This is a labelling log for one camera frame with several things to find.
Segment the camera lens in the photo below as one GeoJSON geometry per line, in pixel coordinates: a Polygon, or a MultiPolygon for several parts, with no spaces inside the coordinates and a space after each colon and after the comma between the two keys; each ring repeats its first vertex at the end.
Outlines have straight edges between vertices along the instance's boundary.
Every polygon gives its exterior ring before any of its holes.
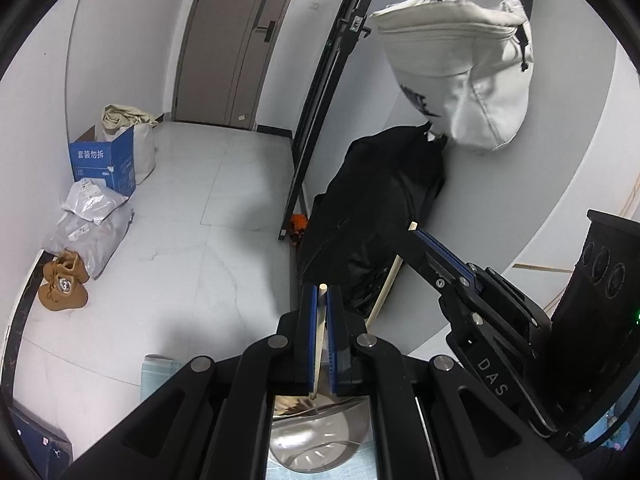
{"type": "Polygon", "coordinates": [[[582,250],[582,264],[586,265],[591,261],[593,256],[593,242],[589,242],[582,250]]]}
{"type": "Polygon", "coordinates": [[[625,265],[616,264],[611,271],[609,280],[607,281],[607,287],[605,293],[607,298],[612,299],[622,289],[622,284],[625,282],[625,265]]]}
{"type": "Polygon", "coordinates": [[[591,269],[593,283],[598,283],[604,276],[604,273],[607,272],[607,267],[609,267],[609,258],[609,250],[607,248],[602,248],[593,262],[593,269],[591,269]]]}

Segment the door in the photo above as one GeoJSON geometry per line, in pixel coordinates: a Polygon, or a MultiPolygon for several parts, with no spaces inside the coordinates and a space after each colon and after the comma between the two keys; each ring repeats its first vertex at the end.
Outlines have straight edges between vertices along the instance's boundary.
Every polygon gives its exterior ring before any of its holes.
{"type": "Polygon", "coordinates": [[[174,119],[249,129],[289,0],[196,0],[174,119]]]}
{"type": "Polygon", "coordinates": [[[327,38],[314,79],[306,96],[305,105],[302,108],[296,135],[293,137],[292,151],[295,169],[278,235],[280,240],[284,240],[287,235],[293,209],[302,191],[306,170],[309,167],[344,65],[358,43],[360,35],[363,34],[366,38],[370,33],[370,29],[365,27],[370,3],[371,0],[342,0],[334,26],[327,38]]]}

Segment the white bag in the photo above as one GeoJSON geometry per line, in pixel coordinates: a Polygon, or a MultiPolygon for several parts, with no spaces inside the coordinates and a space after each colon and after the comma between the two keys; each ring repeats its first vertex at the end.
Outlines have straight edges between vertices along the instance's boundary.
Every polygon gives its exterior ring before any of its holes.
{"type": "Polygon", "coordinates": [[[156,167],[156,145],[153,127],[158,124],[148,112],[133,106],[108,105],[102,112],[102,131],[109,142],[133,126],[133,167],[136,185],[151,174],[156,167]]]}
{"type": "Polygon", "coordinates": [[[117,208],[100,225],[67,212],[42,248],[51,254],[60,254],[64,249],[75,251],[80,254],[89,276],[96,278],[127,234],[132,216],[133,209],[128,203],[117,208]]]}
{"type": "Polygon", "coordinates": [[[90,178],[81,178],[71,185],[69,194],[62,205],[62,209],[77,214],[80,218],[100,225],[114,209],[124,204],[129,197],[95,182],[90,178]]]}
{"type": "Polygon", "coordinates": [[[372,14],[404,94],[434,132],[475,150],[513,139],[529,104],[532,3],[407,0],[372,14]]]}

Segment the label sticker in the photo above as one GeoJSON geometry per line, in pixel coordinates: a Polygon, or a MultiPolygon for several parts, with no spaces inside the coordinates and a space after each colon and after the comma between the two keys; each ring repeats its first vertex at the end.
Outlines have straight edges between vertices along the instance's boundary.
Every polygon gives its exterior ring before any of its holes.
{"type": "Polygon", "coordinates": [[[96,195],[100,194],[100,188],[96,186],[90,179],[83,178],[80,181],[80,186],[82,187],[82,192],[88,197],[92,198],[96,195]]]}
{"type": "Polygon", "coordinates": [[[69,240],[71,240],[72,242],[75,242],[76,240],[78,240],[79,237],[81,237],[83,234],[88,233],[88,232],[89,232],[89,224],[86,223],[82,227],[79,227],[78,229],[73,231],[69,235],[69,240]]]}

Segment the screw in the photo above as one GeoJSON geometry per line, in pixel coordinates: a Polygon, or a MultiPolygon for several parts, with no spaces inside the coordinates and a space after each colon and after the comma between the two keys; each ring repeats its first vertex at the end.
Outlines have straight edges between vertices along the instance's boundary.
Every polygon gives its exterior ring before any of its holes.
{"type": "Polygon", "coordinates": [[[371,348],[373,345],[375,345],[378,342],[378,338],[373,334],[364,333],[364,334],[360,334],[356,338],[356,341],[360,346],[364,346],[364,348],[371,348]]]}
{"type": "Polygon", "coordinates": [[[191,370],[194,372],[206,372],[211,368],[211,359],[208,357],[200,356],[191,361],[191,370]]]}
{"type": "Polygon", "coordinates": [[[448,372],[453,368],[454,361],[448,355],[436,355],[433,358],[433,366],[435,366],[441,372],[448,372]]]}
{"type": "Polygon", "coordinates": [[[284,348],[288,342],[287,337],[281,334],[272,335],[267,341],[271,348],[284,348]]]}

